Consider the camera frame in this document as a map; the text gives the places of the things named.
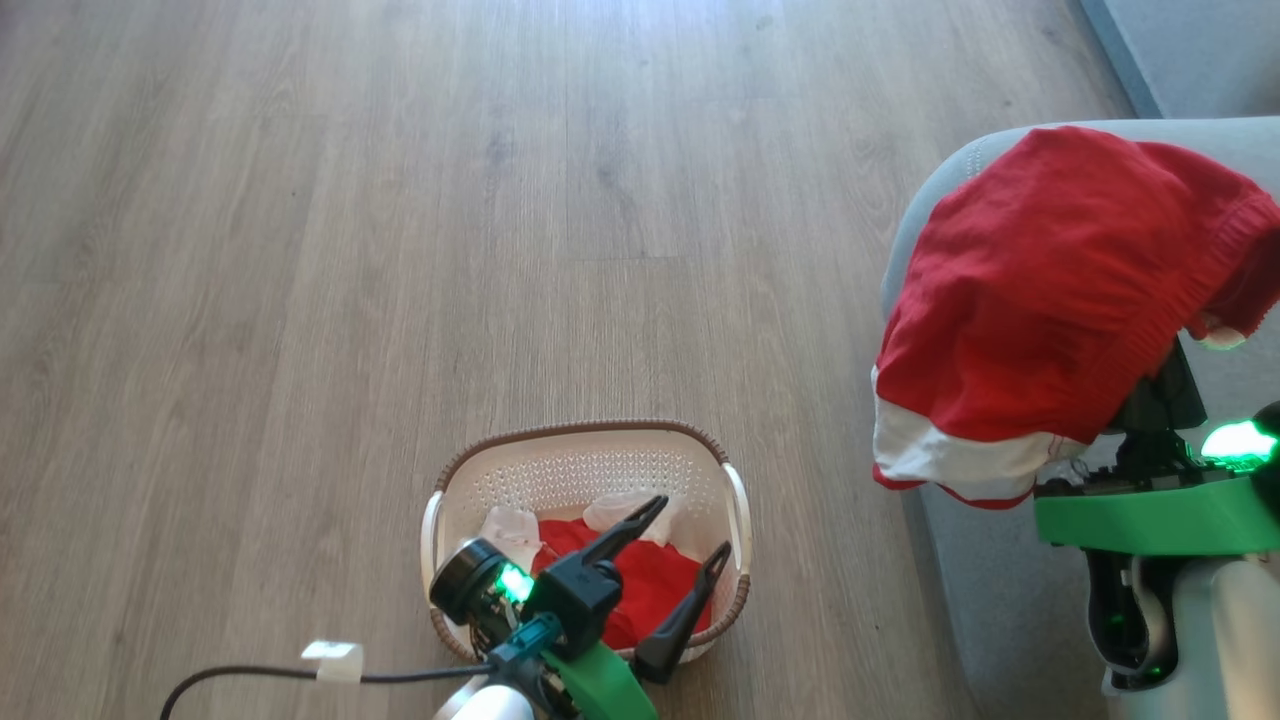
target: black cable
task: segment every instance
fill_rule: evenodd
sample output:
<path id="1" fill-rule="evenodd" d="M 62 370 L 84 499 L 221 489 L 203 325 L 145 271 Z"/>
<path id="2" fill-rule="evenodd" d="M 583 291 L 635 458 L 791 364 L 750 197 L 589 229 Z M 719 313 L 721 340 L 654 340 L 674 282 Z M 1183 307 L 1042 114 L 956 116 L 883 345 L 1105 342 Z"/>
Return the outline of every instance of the black cable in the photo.
<path id="1" fill-rule="evenodd" d="M 443 667 L 439 670 L 419 670 L 415 673 L 403 673 L 396 675 L 361 675 L 360 684 L 362 685 L 398 685 L 402 683 L 420 683 L 424 680 L 447 680 L 449 678 L 470 678 L 472 675 L 484 675 L 486 673 L 493 673 L 497 670 L 493 665 L 470 665 L 466 667 Z M 169 698 L 164 701 L 164 707 L 160 710 L 160 720 L 169 720 L 169 715 L 173 714 L 173 706 L 178 705 L 178 698 L 182 693 L 191 689 L 192 685 L 210 678 L 220 678 L 224 675 L 265 675 L 270 678 L 287 678 L 291 680 L 315 680 L 315 670 L 296 670 L 292 667 L 270 667 L 266 665 L 223 665 L 219 667 L 206 667 L 200 673 L 196 673 L 187 678 L 186 680 L 178 683 L 178 687 L 169 693 Z"/>

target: white stripe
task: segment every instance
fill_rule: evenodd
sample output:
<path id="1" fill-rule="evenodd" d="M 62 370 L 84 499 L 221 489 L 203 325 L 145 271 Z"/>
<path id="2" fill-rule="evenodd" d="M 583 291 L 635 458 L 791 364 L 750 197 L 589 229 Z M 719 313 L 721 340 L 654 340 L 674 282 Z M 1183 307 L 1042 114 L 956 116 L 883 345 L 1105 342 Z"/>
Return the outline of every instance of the white stripe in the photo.
<path id="1" fill-rule="evenodd" d="M 876 384 L 878 369 L 872 369 Z M 1073 457 L 1085 445 L 1052 433 L 997 442 L 950 436 L 919 413 L 876 395 L 876 464 L 891 480 L 927 480 L 965 500 L 1012 500 L 1027 495 L 1046 462 Z"/>

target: white cloth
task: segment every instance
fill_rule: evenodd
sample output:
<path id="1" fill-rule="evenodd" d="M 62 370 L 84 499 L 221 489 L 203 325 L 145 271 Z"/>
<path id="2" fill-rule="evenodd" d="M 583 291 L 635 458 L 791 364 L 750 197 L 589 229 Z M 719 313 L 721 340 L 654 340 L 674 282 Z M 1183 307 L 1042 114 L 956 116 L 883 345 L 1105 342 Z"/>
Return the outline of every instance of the white cloth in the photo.
<path id="1" fill-rule="evenodd" d="M 591 528 L 598 533 L 603 533 L 616 525 L 620 520 L 626 519 L 627 515 L 635 512 L 636 507 L 640 507 L 645 502 L 653 500 L 654 495 L 655 493 L 653 492 L 632 491 L 600 496 L 582 511 L 582 520 L 586 523 L 588 528 Z M 646 539 L 659 546 L 667 544 L 671 539 L 671 528 L 680 518 L 681 512 L 684 512 L 685 498 L 678 495 L 669 497 L 667 507 L 658 514 L 658 518 L 655 518 L 653 524 L 649 525 L 649 529 L 640 536 L 640 539 Z"/>
<path id="2" fill-rule="evenodd" d="M 534 569 L 534 557 L 543 547 L 538 516 L 513 507 L 493 507 L 480 527 L 480 537 L 493 543 L 525 573 Z"/>

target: laundry basket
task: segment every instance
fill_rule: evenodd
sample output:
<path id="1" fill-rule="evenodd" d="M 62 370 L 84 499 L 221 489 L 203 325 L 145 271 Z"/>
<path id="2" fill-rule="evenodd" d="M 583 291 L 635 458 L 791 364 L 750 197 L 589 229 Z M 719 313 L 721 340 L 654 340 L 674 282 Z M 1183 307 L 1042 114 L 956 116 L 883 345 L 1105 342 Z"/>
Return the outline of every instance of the laundry basket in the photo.
<path id="1" fill-rule="evenodd" d="M 733 546 L 712 594 L 712 624 L 689 641 L 681 662 L 708 650 L 737 620 L 750 589 L 751 516 L 737 471 L 698 428 L 667 420 L 577 423 L 481 441 L 444 469 L 422 516 L 422 587 L 457 547 L 480 533 L 492 507 L 571 520 L 598 497 L 630 491 L 684 497 L 669 542 L 701 561 L 726 539 Z M 467 629 L 431 609 L 440 639 L 474 659 Z M 620 651 L 631 657 L 631 650 Z"/>

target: brown basket rim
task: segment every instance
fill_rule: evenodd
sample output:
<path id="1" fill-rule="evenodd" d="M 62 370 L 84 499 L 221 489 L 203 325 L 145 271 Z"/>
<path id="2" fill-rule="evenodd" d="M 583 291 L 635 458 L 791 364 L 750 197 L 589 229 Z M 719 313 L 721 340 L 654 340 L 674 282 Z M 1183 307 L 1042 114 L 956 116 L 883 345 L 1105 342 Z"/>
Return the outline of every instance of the brown basket rim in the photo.
<path id="1" fill-rule="evenodd" d="M 449 489 L 449 483 L 453 480 L 453 475 L 457 474 L 458 468 L 461 468 L 467 460 L 475 457 L 480 452 L 497 447 L 499 445 L 507 445 L 512 442 L 522 442 L 526 439 L 539 439 L 545 437 L 564 436 L 573 433 L 594 433 L 594 432 L 613 432 L 613 430 L 669 430 L 676 433 L 684 433 L 692 437 L 694 439 L 703 443 L 716 460 L 724 465 L 728 462 L 728 454 L 724 448 L 712 438 L 709 434 L 703 432 L 701 428 L 692 425 L 690 423 L 682 423 L 680 420 L 662 420 L 662 419 L 634 419 L 634 420 L 581 420 L 575 423 L 561 423 L 554 425 L 541 425 L 538 428 L 530 428 L 525 430 L 515 430 L 509 433 L 499 433 L 490 436 L 479 442 L 470 445 L 462 452 L 458 452 L 449 460 L 444 470 L 440 471 L 439 479 L 435 480 L 435 492 L 445 492 Z M 710 643 L 724 634 L 730 626 L 737 621 L 739 615 L 742 614 L 742 607 L 746 606 L 746 596 L 751 592 L 751 575 L 742 574 L 737 580 L 737 592 L 733 594 L 733 602 L 730 603 L 728 611 L 721 616 L 719 620 L 712 623 L 710 628 L 707 628 L 701 633 L 694 634 L 689 639 L 689 648 L 700 647 Z M 465 644 L 460 643 L 453 633 L 449 632 L 448 624 L 444 621 L 444 612 L 439 609 L 431 607 L 431 626 L 435 628 L 435 634 L 439 635 L 440 642 L 445 644 L 454 655 L 465 660 L 475 660 L 477 656 L 475 651 Z M 626 648 L 617 651 L 620 656 L 625 660 L 630 660 L 635 655 L 634 648 Z"/>

